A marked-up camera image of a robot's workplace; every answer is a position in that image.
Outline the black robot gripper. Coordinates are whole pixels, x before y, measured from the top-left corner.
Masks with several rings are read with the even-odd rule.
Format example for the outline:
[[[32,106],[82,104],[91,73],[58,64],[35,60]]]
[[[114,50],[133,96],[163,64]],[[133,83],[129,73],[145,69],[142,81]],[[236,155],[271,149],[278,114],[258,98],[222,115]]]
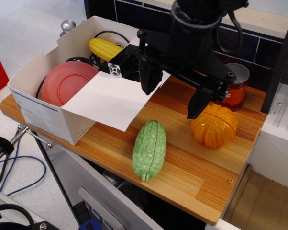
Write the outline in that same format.
[[[243,32],[234,11],[248,5],[246,0],[176,0],[169,33],[139,30],[139,76],[145,94],[158,86],[165,71],[197,88],[187,119],[196,119],[210,101],[224,100],[236,76],[215,56],[213,48],[230,54],[241,47]],[[238,31],[238,44],[232,49],[221,47],[218,40],[217,30],[225,15]]]

